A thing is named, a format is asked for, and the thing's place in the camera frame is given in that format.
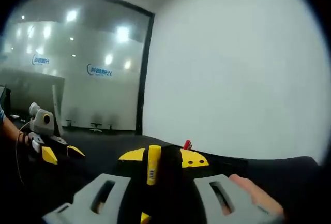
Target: cable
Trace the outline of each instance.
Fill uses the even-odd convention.
[[[17,144],[19,142],[19,138],[20,138],[20,135],[22,135],[23,133],[21,133],[21,130],[26,127],[30,122],[27,122],[23,125],[23,127],[20,128],[19,130],[19,135],[17,136],[17,139],[16,139],[16,144],[15,144],[15,154],[16,154],[16,165],[17,165],[17,171],[19,173],[19,176],[20,176],[20,180],[21,180],[21,183],[23,184],[23,186],[25,187],[24,183],[23,183],[23,179],[22,179],[22,176],[21,176],[21,172],[20,172],[20,166],[19,166],[19,159],[18,159],[18,156],[17,156]],[[23,140],[25,138],[25,136],[23,135],[22,137],[22,142],[25,143],[25,140]]]

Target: glass wall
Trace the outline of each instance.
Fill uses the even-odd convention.
[[[3,37],[0,84],[12,89],[12,110],[32,101],[50,108],[45,88],[53,83],[64,126],[135,130],[149,19],[105,0],[28,1],[12,14]],[[24,104],[22,94],[30,95]]]

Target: red object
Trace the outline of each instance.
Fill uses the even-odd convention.
[[[191,144],[190,140],[187,140],[183,146],[183,149],[187,150],[187,148],[189,147],[189,145]]]

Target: company logo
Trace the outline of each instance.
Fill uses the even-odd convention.
[[[47,58],[41,58],[37,57],[36,55],[33,55],[32,57],[32,64],[33,65],[44,65],[44,64],[49,64],[50,60]]]
[[[92,64],[88,64],[86,67],[86,70],[90,76],[96,75],[96,76],[111,77],[111,75],[112,75],[112,71],[94,67],[94,66],[92,66]]]

